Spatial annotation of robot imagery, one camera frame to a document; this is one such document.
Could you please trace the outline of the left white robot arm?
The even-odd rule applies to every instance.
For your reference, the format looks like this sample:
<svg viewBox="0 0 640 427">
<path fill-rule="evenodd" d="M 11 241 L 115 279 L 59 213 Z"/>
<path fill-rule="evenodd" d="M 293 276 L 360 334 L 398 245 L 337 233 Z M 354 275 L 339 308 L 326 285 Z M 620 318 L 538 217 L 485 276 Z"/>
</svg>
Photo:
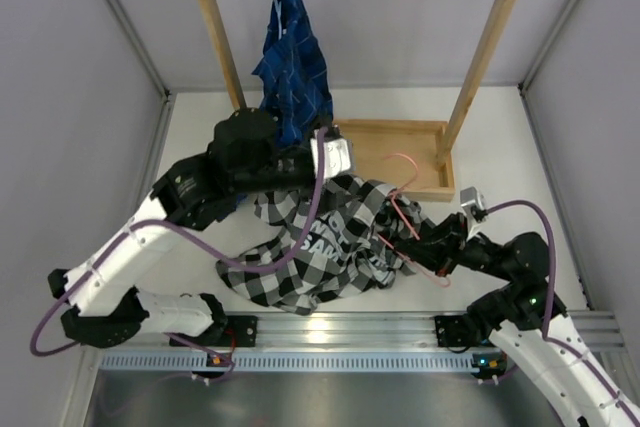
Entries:
<svg viewBox="0 0 640 427">
<path fill-rule="evenodd" d="M 152 186 L 127 223 L 83 264 L 55 269 L 48 278 L 65 336 L 99 349 L 139 334 L 168 334 L 187 346 L 214 346 L 228 320 L 212 294 L 160 295 L 136 283 L 177 243 L 188 240 L 222 255 L 198 233 L 236 210 L 241 197 L 274 191 L 310 193 L 302 232 L 309 233 L 326 181 L 355 167 L 353 147 L 326 116 L 301 139 L 282 147 L 267 112 L 244 108 L 219 122 L 205 152 L 174 163 Z"/>
</svg>

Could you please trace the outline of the black white checkered shirt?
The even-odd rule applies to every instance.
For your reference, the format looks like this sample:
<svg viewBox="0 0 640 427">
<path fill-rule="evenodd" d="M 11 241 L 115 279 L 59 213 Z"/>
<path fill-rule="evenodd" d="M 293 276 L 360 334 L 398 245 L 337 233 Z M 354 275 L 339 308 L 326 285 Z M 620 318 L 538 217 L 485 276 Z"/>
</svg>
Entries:
<svg viewBox="0 0 640 427">
<path fill-rule="evenodd" d="M 302 231 L 309 200 L 296 191 L 267 192 L 254 203 L 256 216 L 277 228 L 276 235 L 241 253 L 245 265 L 271 264 L 297 242 L 302 244 L 286 266 L 272 273 L 251 273 L 217 262 L 222 282 L 236 294 L 262 307 L 296 315 L 313 313 L 320 304 L 393 286 L 399 273 L 412 269 L 393 249 L 433 222 L 421 206 L 377 180 L 354 175 L 324 185 L 317 215 Z"/>
</svg>

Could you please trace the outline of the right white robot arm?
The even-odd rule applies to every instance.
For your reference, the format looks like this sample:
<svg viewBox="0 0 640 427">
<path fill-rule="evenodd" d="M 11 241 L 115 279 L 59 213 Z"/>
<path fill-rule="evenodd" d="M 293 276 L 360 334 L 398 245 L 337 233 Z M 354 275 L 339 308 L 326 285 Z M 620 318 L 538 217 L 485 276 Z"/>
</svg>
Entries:
<svg viewBox="0 0 640 427">
<path fill-rule="evenodd" d="M 638 425 L 638 406 L 597 361 L 555 293 L 552 238 L 527 232 L 496 244 L 473 230 L 486 216 L 478 210 L 452 214 L 395 245 L 440 276 L 462 266 L 505 283 L 471 303 L 463 314 L 437 317 L 439 345 L 459 351 L 500 349 L 566 426 Z"/>
</svg>

